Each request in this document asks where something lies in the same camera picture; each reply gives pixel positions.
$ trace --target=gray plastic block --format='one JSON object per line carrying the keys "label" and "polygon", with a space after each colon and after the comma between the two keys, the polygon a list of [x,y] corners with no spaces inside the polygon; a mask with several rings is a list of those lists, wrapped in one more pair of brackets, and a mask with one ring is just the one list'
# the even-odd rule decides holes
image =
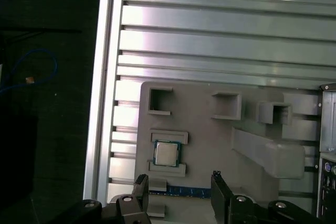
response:
{"label": "gray plastic block", "polygon": [[214,119],[240,120],[242,95],[234,91],[216,91],[212,94],[214,99],[213,115]]}
{"label": "gray plastic block", "polygon": [[301,179],[305,171],[305,149],[281,144],[266,137],[233,128],[232,148],[245,155],[275,178]]}
{"label": "gray plastic block", "polygon": [[291,124],[292,108],[290,103],[259,102],[257,121],[267,124]]}
{"label": "gray plastic block", "polygon": [[167,191],[167,180],[159,178],[149,178],[150,191]]}
{"label": "gray plastic block", "polygon": [[171,112],[166,110],[166,100],[172,94],[172,87],[152,86],[149,88],[148,96],[148,114],[151,115],[171,115]]}
{"label": "gray plastic block", "polygon": [[163,203],[149,203],[147,208],[147,214],[150,217],[161,217],[164,218],[165,206]]}
{"label": "gray plastic block", "polygon": [[185,177],[185,164],[179,164],[178,167],[154,165],[152,161],[148,161],[148,170],[155,172],[157,176],[173,176]]}
{"label": "gray plastic block", "polygon": [[[148,114],[149,94],[153,87],[173,89],[173,92],[164,93],[160,102],[161,109],[171,111],[170,116]],[[243,120],[212,118],[217,101],[213,95],[219,91],[241,94]],[[241,186],[257,202],[277,199],[279,179],[270,176],[260,165],[233,150],[231,133],[233,126],[242,126],[254,130],[248,129],[249,132],[265,134],[266,128],[272,125],[256,122],[254,111],[257,102],[283,100],[282,92],[268,89],[215,83],[144,82],[140,95],[135,177],[146,173],[150,178],[166,179],[167,184],[172,186],[210,188],[209,178],[213,170],[220,170],[229,185]],[[246,110],[249,112],[249,121],[246,120]],[[183,176],[155,170],[158,166],[153,165],[151,169],[154,170],[149,170],[149,161],[153,160],[154,155],[154,142],[150,134],[152,129],[188,132],[188,144],[182,145],[180,151],[180,164],[187,165]]]}
{"label": "gray plastic block", "polygon": [[181,144],[188,143],[188,132],[183,131],[160,131],[160,130],[150,130],[151,141],[174,141],[180,142]]}

